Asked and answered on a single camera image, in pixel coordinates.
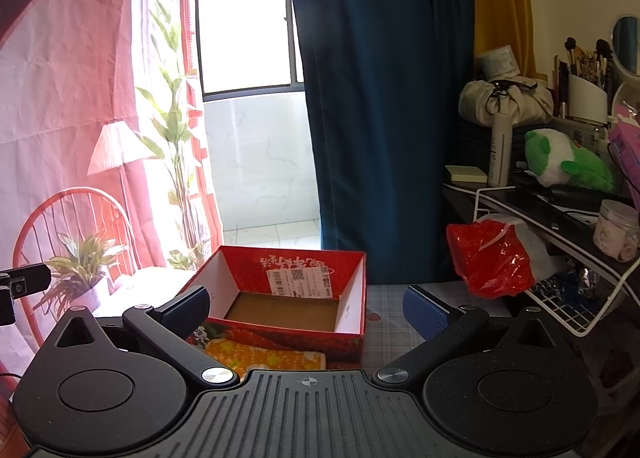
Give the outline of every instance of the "open box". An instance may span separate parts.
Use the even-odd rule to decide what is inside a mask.
[[[225,338],[269,350],[322,352],[357,366],[366,307],[365,255],[223,245],[185,286],[209,291],[209,318],[191,342]]]

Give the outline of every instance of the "yellow folded cloth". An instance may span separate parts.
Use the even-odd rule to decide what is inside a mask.
[[[267,350],[229,339],[213,339],[205,346],[209,357],[235,371],[240,378],[252,369],[260,370],[324,370],[326,362],[320,352]]]

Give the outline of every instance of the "marble tile wall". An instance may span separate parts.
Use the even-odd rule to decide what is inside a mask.
[[[225,231],[319,217],[303,92],[207,102],[204,119]]]

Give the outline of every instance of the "lampshade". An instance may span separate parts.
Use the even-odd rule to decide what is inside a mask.
[[[153,152],[140,142],[126,122],[116,121],[102,127],[86,174],[95,175],[127,162],[153,156]]]

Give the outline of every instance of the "stuffed animal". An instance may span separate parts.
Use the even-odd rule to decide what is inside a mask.
[[[529,169],[545,187],[568,183],[612,193],[614,182],[607,164],[587,148],[576,145],[562,131],[528,131],[525,155]]]

